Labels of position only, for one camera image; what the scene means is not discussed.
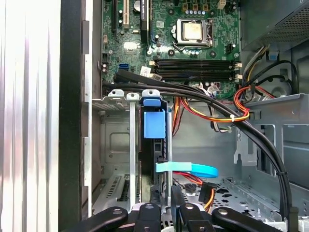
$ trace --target black ram slot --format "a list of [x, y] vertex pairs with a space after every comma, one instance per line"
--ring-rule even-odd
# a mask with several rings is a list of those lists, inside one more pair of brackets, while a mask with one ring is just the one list
[[234, 66], [232, 61], [221, 60], [187, 60], [187, 59], [163, 59], [155, 63], [155, 69], [168, 70], [231, 70]]
[[117, 0], [112, 0], [112, 33], [117, 35]]
[[232, 73], [217, 72], [188, 72], [188, 71], [159, 71], [158, 75], [162, 76], [165, 81], [184, 81], [189, 77], [198, 77], [203, 81], [232, 81], [234, 76]]

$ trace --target motherboard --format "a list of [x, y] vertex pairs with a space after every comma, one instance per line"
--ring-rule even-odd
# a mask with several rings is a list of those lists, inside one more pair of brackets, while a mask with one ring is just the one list
[[107, 0], [102, 78], [119, 69], [172, 83], [203, 81], [226, 99], [239, 68], [239, 8], [225, 0]]

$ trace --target light blue strap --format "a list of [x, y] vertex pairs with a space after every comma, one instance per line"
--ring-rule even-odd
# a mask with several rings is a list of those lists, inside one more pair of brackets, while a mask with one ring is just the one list
[[190, 172], [191, 170], [192, 170], [192, 163], [165, 162], [165, 163], [156, 163], [155, 164], [155, 171], [157, 173], [168, 172], [168, 171]]
[[188, 162], [165, 162], [156, 163], [155, 170], [157, 173], [167, 171], [191, 172], [193, 175], [206, 178], [215, 178], [219, 176], [218, 169], [206, 165], [188, 163]]

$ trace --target cable tie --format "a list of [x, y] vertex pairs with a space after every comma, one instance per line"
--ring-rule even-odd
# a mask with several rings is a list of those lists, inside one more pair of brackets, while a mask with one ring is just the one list
[[232, 122], [235, 121], [235, 115], [230, 115], [230, 118], [232, 119]]
[[277, 173], [277, 175], [287, 175], [288, 172], [280, 172], [280, 173]]

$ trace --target blue tab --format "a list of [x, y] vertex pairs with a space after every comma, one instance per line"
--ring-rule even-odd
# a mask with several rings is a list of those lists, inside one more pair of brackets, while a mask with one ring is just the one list
[[160, 107], [161, 100], [159, 98], [144, 98], [144, 106]]
[[165, 138], [165, 112], [144, 112], [144, 138]]
[[169, 161], [165, 163], [156, 163], [155, 171], [157, 173], [167, 171], [191, 172], [193, 175], [206, 178], [216, 178], [219, 176], [218, 169], [214, 167], [187, 162]]
[[191, 174], [199, 177], [216, 178], [219, 176], [219, 171], [218, 169], [211, 166], [193, 163]]
[[156, 163], [155, 171], [157, 173], [167, 172], [167, 171], [184, 171], [190, 172], [192, 170], [192, 163], [186, 162], [165, 162], [165, 163]]

